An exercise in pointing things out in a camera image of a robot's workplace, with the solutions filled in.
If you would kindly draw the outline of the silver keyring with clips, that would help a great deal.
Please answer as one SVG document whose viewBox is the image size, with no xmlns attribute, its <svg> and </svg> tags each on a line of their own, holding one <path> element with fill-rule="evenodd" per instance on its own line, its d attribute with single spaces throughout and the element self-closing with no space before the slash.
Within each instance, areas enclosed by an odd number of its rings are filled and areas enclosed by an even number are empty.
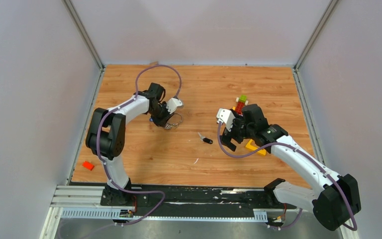
<svg viewBox="0 0 382 239">
<path fill-rule="evenodd" d="M 164 129 L 173 130 L 177 129 L 183 122 L 184 118 L 180 113 L 173 113 L 172 116 L 167 120 Z"/>
</svg>

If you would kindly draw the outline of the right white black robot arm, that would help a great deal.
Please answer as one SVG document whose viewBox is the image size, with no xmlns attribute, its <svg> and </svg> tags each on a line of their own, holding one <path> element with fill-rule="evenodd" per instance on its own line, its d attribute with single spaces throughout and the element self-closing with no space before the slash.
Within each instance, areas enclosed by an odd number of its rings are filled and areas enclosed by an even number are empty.
<svg viewBox="0 0 382 239">
<path fill-rule="evenodd" d="M 313 213 L 318 222 L 330 231 L 340 226 L 352 231 L 358 229 L 355 214 L 361 210 L 361 200 L 358 182 L 352 175 L 342 176 L 315 159 L 285 129 L 278 124 L 269 124 L 257 104 L 244 106 L 241 114 L 233 109 L 220 108 L 216 119 L 217 140 L 226 155 L 244 158 L 256 154 L 256 151 L 244 155 L 230 153 L 236 150 L 233 141 L 241 143 L 244 139 L 251 139 L 257 145 L 257 151 L 264 149 L 279 158 L 310 186 L 304 188 L 278 178 L 264 187 L 267 206 L 276 208 L 282 203 L 291 204 Z"/>
</svg>

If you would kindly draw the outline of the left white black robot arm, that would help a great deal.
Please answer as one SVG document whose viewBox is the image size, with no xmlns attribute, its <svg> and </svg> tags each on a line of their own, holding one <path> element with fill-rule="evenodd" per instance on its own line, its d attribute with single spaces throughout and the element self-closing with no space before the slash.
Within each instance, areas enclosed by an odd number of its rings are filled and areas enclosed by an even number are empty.
<svg viewBox="0 0 382 239">
<path fill-rule="evenodd" d="M 127 101 L 93 112 L 86 136 L 86 146 L 102 163 L 107 177 L 101 205 L 126 206 L 132 201 L 130 177 L 127 175 L 122 151 L 125 146 L 126 126 L 140 115 L 150 115 L 152 122 L 165 128 L 175 111 L 183 106 L 176 96 L 164 101 L 166 90 L 151 83 L 149 88 L 136 93 Z"/>
</svg>

